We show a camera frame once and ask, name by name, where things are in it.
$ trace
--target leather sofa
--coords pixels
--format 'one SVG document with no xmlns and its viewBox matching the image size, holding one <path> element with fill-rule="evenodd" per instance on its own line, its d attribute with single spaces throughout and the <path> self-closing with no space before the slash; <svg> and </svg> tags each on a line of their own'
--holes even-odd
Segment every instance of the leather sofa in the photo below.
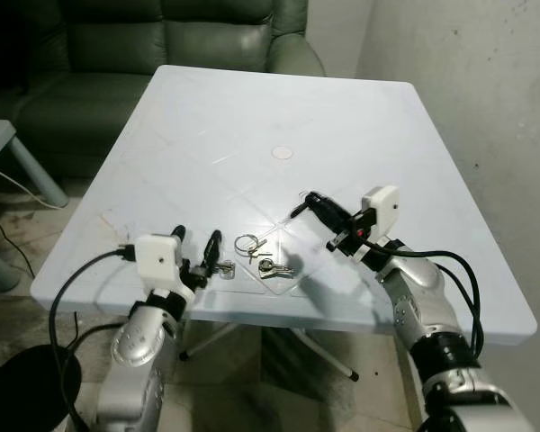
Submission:
<svg viewBox="0 0 540 432">
<path fill-rule="evenodd" d="M 160 65 L 323 76 L 308 0 L 8 0 L 29 24 L 8 119 L 54 175 L 93 176 Z"/>
</svg>

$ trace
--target sofa armrest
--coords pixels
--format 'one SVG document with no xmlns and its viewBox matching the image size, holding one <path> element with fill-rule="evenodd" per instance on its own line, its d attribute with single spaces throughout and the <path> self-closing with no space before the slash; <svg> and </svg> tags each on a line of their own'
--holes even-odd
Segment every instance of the sofa armrest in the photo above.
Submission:
<svg viewBox="0 0 540 432">
<path fill-rule="evenodd" d="M 267 68 L 272 74 L 325 76 L 318 55 L 298 33 L 285 34 L 272 41 Z"/>
</svg>

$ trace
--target metal ring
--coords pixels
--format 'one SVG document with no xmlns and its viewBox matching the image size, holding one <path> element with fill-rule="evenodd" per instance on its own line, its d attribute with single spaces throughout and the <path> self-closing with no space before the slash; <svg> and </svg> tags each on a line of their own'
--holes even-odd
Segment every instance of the metal ring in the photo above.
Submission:
<svg viewBox="0 0 540 432">
<path fill-rule="evenodd" d="M 245 238 L 251 239 L 255 243 L 256 247 L 258 246 L 258 243 L 260 243 L 260 241 L 258 240 L 258 237 L 256 237 L 254 234 L 242 234 L 241 236 L 236 237 L 236 239 L 234 240 L 234 249 L 236 250 L 238 255 L 240 255 L 241 257 L 249 257 L 248 249 L 243 249 L 242 247 L 238 246 L 239 240 L 245 239 Z"/>
</svg>

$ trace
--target circular mark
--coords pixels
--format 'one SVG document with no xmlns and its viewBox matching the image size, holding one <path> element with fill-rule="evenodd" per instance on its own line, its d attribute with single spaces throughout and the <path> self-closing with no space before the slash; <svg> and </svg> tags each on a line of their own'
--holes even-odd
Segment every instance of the circular mark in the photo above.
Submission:
<svg viewBox="0 0 540 432">
<path fill-rule="evenodd" d="M 272 156 L 276 159 L 289 159 L 293 154 L 294 152 L 291 148 L 284 146 L 277 146 L 272 149 Z"/>
</svg>

